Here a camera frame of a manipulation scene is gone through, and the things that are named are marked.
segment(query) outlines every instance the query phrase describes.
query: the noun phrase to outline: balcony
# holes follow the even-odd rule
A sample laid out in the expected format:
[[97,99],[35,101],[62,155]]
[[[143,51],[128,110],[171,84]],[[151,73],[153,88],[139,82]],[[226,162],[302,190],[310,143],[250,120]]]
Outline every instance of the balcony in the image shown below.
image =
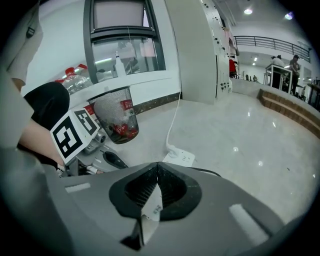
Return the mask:
[[271,48],[292,55],[298,55],[301,59],[310,63],[311,48],[303,48],[290,42],[263,36],[237,35],[234,37],[237,46],[257,46]]

